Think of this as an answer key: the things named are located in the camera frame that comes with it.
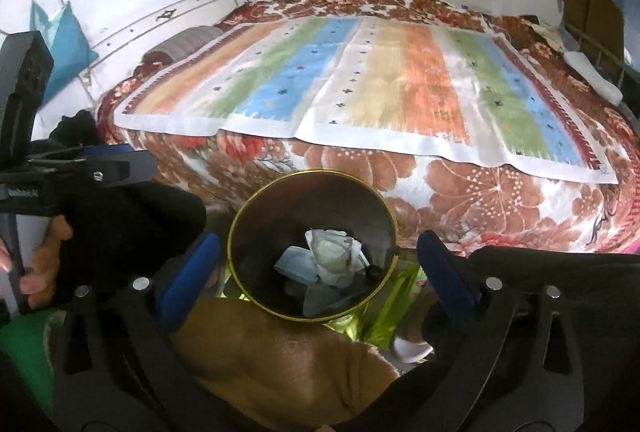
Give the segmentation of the person's left hand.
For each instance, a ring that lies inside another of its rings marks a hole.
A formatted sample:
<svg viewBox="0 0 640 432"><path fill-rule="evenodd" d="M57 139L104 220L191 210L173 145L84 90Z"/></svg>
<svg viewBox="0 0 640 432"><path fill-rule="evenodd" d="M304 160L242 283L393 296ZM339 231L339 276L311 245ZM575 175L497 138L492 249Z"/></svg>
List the person's left hand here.
<svg viewBox="0 0 640 432"><path fill-rule="evenodd" d="M52 218L40 246L32 255L32 268L20 280L20 291L32 310L44 308L53 298L55 277L60 270L62 242L73 236L63 215Z"/></svg>

